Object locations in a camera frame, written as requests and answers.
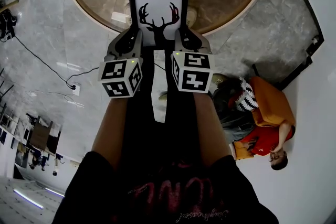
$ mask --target deer antler logo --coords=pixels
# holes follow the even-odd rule
[[[154,20],[152,20],[152,23],[147,23],[146,17],[149,15],[149,13],[146,12],[146,7],[147,7],[148,3],[146,3],[144,6],[142,6],[139,9],[139,21],[140,21],[140,23],[142,23],[144,25],[149,25],[150,26],[150,27],[147,27],[147,29],[154,33],[154,40],[155,40],[156,44],[162,44],[163,42],[167,41],[166,38],[163,35],[163,31],[165,30],[166,26],[176,24],[178,22],[178,20],[180,19],[180,16],[178,15],[179,9],[177,7],[175,7],[175,5],[173,3],[170,2],[170,4],[171,4],[171,6],[169,6],[169,8],[172,11],[172,21],[170,23],[165,23],[164,18],[161,17],[162,18],[162,25],[161,26],[156,26],[154,24]]]

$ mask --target red shirt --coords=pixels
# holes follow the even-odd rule
[[[293,137],[291,129],[286,137],[286,141]],[[240,142],[248,143],[251,139],[258,138],[258,141],[251,152],[265,156],[270,153],[279,143],[279,128],[257,126],[251,133],[245,136]]]

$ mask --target orange cushion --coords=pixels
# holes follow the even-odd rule
[[[296,121],[285,94],[260,77],[250,79],[259,111],[254,113],[258,126],[279,126],[284,120],[295,126]]]
[[[247,151],[247,148],[245,148],[241,142],[234,142],[234,145],[236,160],[254,158],[254,154],[251,151]]]

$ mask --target wall socket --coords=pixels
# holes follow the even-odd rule
[[[74,83],[74,85],[76,86],[76,89],[75,89],[75,90],[72,90],[72,93],[73,93],[74,95],[79,96],[79,92],[80,92],[80,84],[78,84],[78,83]]]

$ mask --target marble floor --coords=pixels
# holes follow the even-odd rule
[[[19,0],[11,11],[18,17],[17,37],[63,78],[97,67],[116,36],[92,22],[73,0]],[[277,82],[305,59],[305,49],[317,33],[303,0],[258,0],[207,38],[217,72],[249,76],[256,63],[263,78]],[[164,66],[163,60],[157,51],[156,63]],[[71,83],[81,85],[80,96],[66,97],[72,91],[16,39],[0,44],[0,68],[5,68],[3,89],[15,85],[3,101],[21,117],[16,134],[23,135],[26,113],[52,120],[55,128],[62,126],[58,151],[80,161],[91,149],[109,102],[97,71],[72,78]],[[158,121],[164,120],[165,104],[158,97],[165,89],[164,71],[155,67],[152,99]]]

